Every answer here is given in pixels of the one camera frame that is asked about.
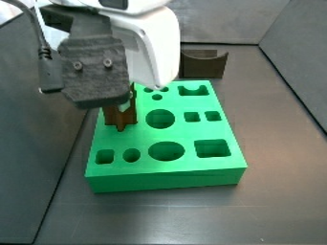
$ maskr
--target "rectangular hole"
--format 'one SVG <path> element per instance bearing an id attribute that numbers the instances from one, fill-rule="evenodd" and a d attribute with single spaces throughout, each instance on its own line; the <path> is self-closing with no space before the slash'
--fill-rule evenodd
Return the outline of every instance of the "rectangular hole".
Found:
<path id="1" fill-rule="evenodd" d="M 221 116 L 220 116 L 220 113 L 217 111 L 205 111 L 204 114 L 205 114 L 208 122 L 213 122 L 213 121 L 220 121 L 221 120 Z"/>
<path id="2" fill-rule="evenodd" d="M 198 114 L 196 112 L 185 112 L 184 119 L 185 119 L 185 122 L 188 123 L 196 123 L 198 122 Z"/>
<path id="3" fill-rule="evenodd" d="M 114 151 L 111 149 L 101 149 L 97 152 L 95 164 L 109 165 L 113 162 Z"/>
<path id="4" fill-rule="evenodd" d="M 193 145 L 198 158 L 226 157 L 230 155 L 225 140 L 194 141 Z"/>
<path id="5" fill-rule="evenodd" d="M 196 89 L 188 89 L 184 86 L 178 86 L 180 96 L 208 96 L 209 92 L 204 85 L 200 85 Z"/>

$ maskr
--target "metal surface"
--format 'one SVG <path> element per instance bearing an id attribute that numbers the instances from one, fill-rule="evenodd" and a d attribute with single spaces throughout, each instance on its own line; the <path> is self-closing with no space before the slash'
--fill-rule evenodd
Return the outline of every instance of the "metal surface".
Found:
<path id="1" fill-rule="evenodd" d="M 293 0 L 258 46 L 327 132 L 327 1 Z"/>
<path id="2" fill-rule="evenodd" d="M 249 163 L 241 183 L 93 194 L 82 174 L 94 112 L 35 244 L 327 243 L 325 135 L 256 47 L 202 49 L 229 53 L 212 84 Z"/>
<path id="3" fill-rule="evenodd" d="M 289 0 L 174 0 L 182 42 L 257 44 Z"/>
<path id="4" fill-rule="evenodd" d="M 0 243 L 34 239 L 83 117 L 38 92 L 37 38 L 21 15 L 0 28 Z"/>

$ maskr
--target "cable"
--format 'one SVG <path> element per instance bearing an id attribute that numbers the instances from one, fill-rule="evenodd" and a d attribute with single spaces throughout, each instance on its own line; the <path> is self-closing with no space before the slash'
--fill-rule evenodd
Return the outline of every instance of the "cable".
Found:
<path id="1" fill-rule="evenodd" d="M 42 33 L 42 29 L 41 29 L 35 14 L 17 0 L 0 0 L 0 1 L 15 6 L 27 16 L 30 23 L 31 23 L 31 26 L 33 26 L 35 36 L 37 36 L 37 40 L 38 40 L 38 46 L 39 46 L 38 57 L 50 59 L 50 49 L 49 49 L 49 46 L 47 46 L 45 38 L 43 38 L 43 33 Z"/>

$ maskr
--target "small circular hole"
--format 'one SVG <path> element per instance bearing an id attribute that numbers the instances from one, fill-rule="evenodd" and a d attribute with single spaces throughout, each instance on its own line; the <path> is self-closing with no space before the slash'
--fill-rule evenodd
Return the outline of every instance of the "small circular hole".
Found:
<path id="1" fill-rule="evenodd" d="M 140 158 L 138 150 L 134 148 L 126 149 L 122 154 L 122 158 L 128 163 L 134 163 Z"/>
<path id="2" fill-rule="evenodd" d="M 154 95 L 154 96 L 152 96 L 152 99 L 153 100 L 161 100 L 162 99 L 162 96 L 161 95 Z"/>
<path id="3" fill-rule="evenodd" d="M 153 90 L 152 90 L 150 88 L 144 88 L 144 92 L 145 92 L 145 93 L 152 93 Z"/>
<path id="4" fill-rule="evenodd" d="M 162 88 L 160 91 L 161 91 L 161 92 L 168 92 L 168 88 L 165 87 L 165 88 Z"/>

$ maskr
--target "screw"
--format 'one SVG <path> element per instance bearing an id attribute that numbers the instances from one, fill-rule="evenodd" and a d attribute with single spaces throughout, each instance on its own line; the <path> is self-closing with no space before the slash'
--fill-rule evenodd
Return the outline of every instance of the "screw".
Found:
<path id="1" fill-rule="evenodd" d="M 77 71 L 79 71 L 82 69 L 82 64 L 77 61 L 73 63 L 73 67 Z"/>
<path id="2" fill-rule="evenodd" d="M 103 67 L 105 67 L 105 68 L 109 68 L 110 66 L 111 66 L 111 61 L 110 61 L 109 58 L 105 58 L 105 59 L 103 59 Z"/>

